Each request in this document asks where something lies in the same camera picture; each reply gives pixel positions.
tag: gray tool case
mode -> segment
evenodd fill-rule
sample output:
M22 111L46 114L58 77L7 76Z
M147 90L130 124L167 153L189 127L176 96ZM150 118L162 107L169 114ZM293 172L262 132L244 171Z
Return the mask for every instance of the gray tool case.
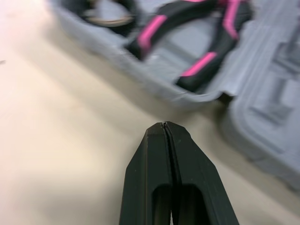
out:
M48 1L65 32L89 51L105 56L152 95L187 110L222 94L232 97L221 126L226 138L300 195L299 0L255 0L255 17L242 30L238 46L212 82L198 93L174 82L206 50L217 13L174 29L145 61L139 61L123 48L138 28L126 38L82 21L62 6L64 0ZM141 11L138 26L169 2L136 1ZM103 0L93 13L112 19L125 12Z

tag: plastic tool case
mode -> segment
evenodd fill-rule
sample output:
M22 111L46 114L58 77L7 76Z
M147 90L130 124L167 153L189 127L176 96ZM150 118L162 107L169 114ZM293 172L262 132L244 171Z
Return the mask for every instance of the plastic tool case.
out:
M243 27L238 46L214 79L196 93L176 86L175 81L206 51L218 13L174 29L146 60L139 61L124 45L169 0L136 0L137 26L127 36L85 22L63 6L69 0L48 1L64 31L126 71L151 94L184 109L197 108L222 94L233 97L222 123L225 136L300 195L299 0L254 0L254 19ZM107 0L93 13L100 11L101 16L120 14Z

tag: black handle grip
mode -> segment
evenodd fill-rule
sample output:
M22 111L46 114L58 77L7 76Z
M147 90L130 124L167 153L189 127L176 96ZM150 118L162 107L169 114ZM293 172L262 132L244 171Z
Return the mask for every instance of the black handle grip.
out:
M218 5L218 0L178 0L158 9L138 36L125 48L143 60L152 47L175 27L208 15Z
M211 81L228 53L238 43L239 31L252 18L252 14L248 1L229 0L208 52L181 75L177 85L196 92Z

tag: white surface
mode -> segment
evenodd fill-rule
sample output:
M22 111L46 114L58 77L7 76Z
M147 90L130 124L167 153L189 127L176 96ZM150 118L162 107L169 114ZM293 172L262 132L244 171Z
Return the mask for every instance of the white surface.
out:
M223 107L172 109L62 33L40 0L0 7L0 224L116 225L145 130L184 125L241 225L300 225L300 200L226 144Z

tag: molded plastic tray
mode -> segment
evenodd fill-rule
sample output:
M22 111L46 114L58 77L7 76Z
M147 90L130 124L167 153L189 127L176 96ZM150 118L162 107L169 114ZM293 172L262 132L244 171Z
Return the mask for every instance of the molded plastic tray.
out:
M205 51L218 14L178 27L141 62L123 48L135 30L126 38L81 21L62 7L63 0L48 1L68 34L89 51L105 56L153 95L184 109L197 108L223 93L234 97L222 123L225 136L263 170L300 193L299 0L256 0L255 18L246 24L240 43L199 93L181 89L174 80ZM142 26L168 0L137 2ZM103 0L97 13L116 18L125 12Z

